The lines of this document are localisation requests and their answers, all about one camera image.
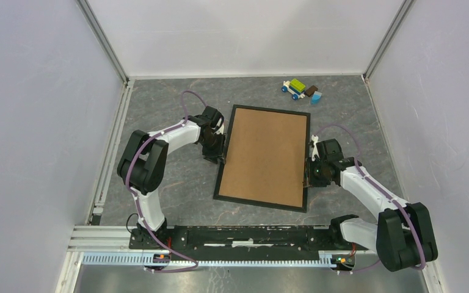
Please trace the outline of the brown cardboard backing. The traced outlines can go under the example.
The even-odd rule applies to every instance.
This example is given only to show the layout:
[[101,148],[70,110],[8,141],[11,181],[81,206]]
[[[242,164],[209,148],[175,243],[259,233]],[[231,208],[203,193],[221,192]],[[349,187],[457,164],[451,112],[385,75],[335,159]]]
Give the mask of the brown cardboard backing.
[[310,114],[234,105],[214,199],[306,212]]

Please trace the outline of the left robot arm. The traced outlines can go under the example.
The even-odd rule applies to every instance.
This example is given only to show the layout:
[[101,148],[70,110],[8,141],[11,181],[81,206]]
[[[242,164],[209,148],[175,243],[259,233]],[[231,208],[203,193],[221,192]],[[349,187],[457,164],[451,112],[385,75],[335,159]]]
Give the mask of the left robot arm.
[[136,130],[131,134],[117,174],[133,195],[139,226],[146,229],[144,241],[151,248],[161,248],[167,242],[159,186],[168,155],[186,145],[199,144],[203,159],[213,164],[224,163],[227,140],[224,122],[224,116],[217,109],[207,106],[202,114],[184,117],[160,131]]

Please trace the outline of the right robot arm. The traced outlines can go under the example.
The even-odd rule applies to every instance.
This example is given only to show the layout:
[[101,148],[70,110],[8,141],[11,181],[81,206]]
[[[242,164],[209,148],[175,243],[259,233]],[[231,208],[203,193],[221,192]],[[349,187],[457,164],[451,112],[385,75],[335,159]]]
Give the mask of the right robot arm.
[[353,214],[332,219],[328,233],[332,247],[344,249],[350,243],[365,247],[391,272],[423,269],[438,258],[431,216],[424,204],[409,203],[377,182],[358,159],[344,157],[336,139],[320,141],[313,135],[309,146],[309,186],[334,183],[358,199],[376,219],[370,223]]

